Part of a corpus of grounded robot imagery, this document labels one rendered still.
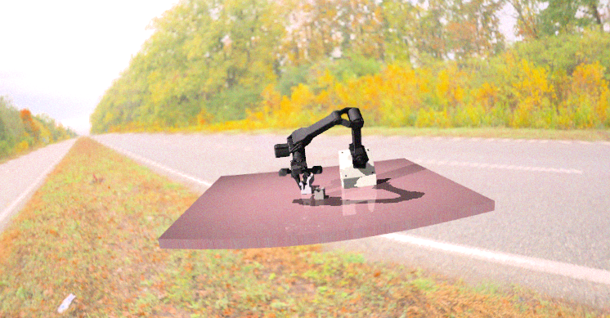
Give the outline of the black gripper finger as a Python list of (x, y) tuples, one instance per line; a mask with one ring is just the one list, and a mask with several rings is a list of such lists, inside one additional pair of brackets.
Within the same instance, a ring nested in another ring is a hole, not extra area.
[[(311, 175), (311, 173), (310, 173), (310, 175)], [(310, 175), (305, 175), (305, 176), (303, 175), (303, 189), (305, 189), (307, 178), (310, 177)]]
[(299, 189), (301, 190), (301, 189), (302, 189), (302, 187), (299, 185), (299, 183), (300, 183), (300, 176), (299, 176), (299, 174), (298, 174), (296, 177), (291, 177), (291, 178), (293, 178), (293, 179), (294, 179), (294, 180), (297, 182), (298, 187), (299, 187)]

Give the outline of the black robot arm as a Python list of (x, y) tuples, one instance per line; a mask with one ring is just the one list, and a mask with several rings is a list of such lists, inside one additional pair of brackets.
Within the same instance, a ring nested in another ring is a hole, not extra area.
[[(349, 121), (341, 118), (343, 114), (348, 116)], [(336, 110), (307, 128), (299, 128), (293, 131), (286, 138), (287, 143), (274, 145), (275, 157), (289, 157), (291, 153), (292, 156), (305, 155), (305, 146), (310, 144), (314, 137), (335, 125), (352, 128), (352, 143), (348, 144), (348, 149), (352, 156), (353, 168), (366, 168), (366, 162), (369, 161), (369, 158), (361, 139), (361, 128), (363, 128), (364, 120), (359, 108), (355, 107), (345, 107), (342, 110)], [(293, 176), (296, 176), (303, 174), (303, 170), (307, 169), (307, 163), (302, 161), (302, 159), (298, 159), (297, 162), (290, 160), (290, 167)]]

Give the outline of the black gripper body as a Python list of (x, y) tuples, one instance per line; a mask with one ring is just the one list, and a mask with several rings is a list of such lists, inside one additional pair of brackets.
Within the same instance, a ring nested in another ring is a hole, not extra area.
[[(297, 162), (298, 159), (302, 159), (302, 161), (306, 161), (306, 155), (301, 155), (301, 156), (293, 156), (293, 161)], [(322, 174), (322, 166), (313, 166), (312, 168), (308, 168), (306, 170), (303, 170), (303, 174), (305, 175), (310, 175), (310, 173), (313, 174)], [(291, 170), (289, 170), (289, 168), (282, 168), (279, 170), (278, 175), (279, 177), (285, 177), (287, 174), (291, 174), (291, 177), (296, 177), (293, 176)]]

